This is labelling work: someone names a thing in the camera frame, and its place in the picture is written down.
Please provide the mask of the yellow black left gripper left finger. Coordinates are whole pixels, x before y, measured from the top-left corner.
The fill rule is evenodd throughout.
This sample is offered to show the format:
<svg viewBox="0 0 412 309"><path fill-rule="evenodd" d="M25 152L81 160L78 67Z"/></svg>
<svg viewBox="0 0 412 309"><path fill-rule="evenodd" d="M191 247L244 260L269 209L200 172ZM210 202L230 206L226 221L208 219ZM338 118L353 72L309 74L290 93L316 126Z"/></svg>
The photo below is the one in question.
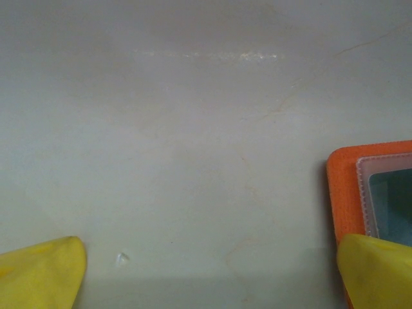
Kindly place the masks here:
<svg viewBox="0 0 412 309"><path fill-rule="evenodd" d="M87 267L68 236L1 254L1 308L72 308Z"/></svg>

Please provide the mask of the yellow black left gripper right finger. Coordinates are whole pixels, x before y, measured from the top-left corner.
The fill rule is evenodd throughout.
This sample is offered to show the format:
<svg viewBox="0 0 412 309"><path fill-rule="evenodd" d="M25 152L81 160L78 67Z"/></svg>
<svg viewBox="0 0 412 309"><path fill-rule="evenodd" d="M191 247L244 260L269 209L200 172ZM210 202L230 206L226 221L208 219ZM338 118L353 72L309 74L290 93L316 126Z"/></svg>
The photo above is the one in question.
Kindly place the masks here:
<svg viewBox="0 0 412 309"><path fill-rule="evenodd" d="M337 264L354 308L411 308L411 247L347 234Z"/></svg>

